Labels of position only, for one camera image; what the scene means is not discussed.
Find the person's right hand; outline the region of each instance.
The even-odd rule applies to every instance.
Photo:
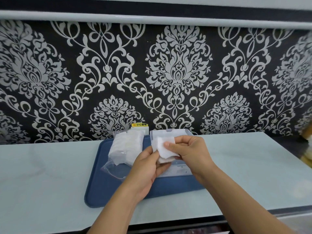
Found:
[[[215,166],[204,139],[198,136],[181,135],[175,137],[174,140],[175,144],[165,142],[164,147],[179,154],[181,159],[191,169],[192,174],[203,184],[205,171]]]

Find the white tissue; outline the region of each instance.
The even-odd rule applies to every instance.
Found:
[[[135,159],[142,152],[143,139],[143,130],[130,129],[127,132],[116,134],[108,157],[115,165],[125,163],[133,166]]]
[[[160,156],[158,159],[159,163],[172,162],[173,160],[175,160],[174,156],[179,156],[178,154],[167,150],[163,146],[164,142],[166,141],[175,143],[174,137],[156,137],[152,141],[153,152],[155,152],[156,150],[158,150],[159,152],[159,156]]]

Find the forearm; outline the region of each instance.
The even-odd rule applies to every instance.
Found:
[[[123,184],[106,204],[88,234],[126,233],[137,201]]]
[[[217,166],[206,170],[203,183],[236,234],[293,233]]]

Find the hand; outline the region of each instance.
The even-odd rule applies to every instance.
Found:
[[[174,138],[175,144],[165,142],[164,147],[179,154],[185,164],[191,169],[195,178],[203,184],[203,175],[207,169],[215,166],[202,137],[181,135]]]
[[[124,180],[123,185],[134,192],[137,202],[144,199],[148,194],[156,177],[166,171],[171,163],[158,164],[159,153],[153,153],[152,146],[143,150],[135,162],[132,169]]]

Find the wall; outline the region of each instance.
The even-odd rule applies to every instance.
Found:
[[[0,143],[112,137],[146,122],[291,135],[312,117],[312,32],[0,22]]]

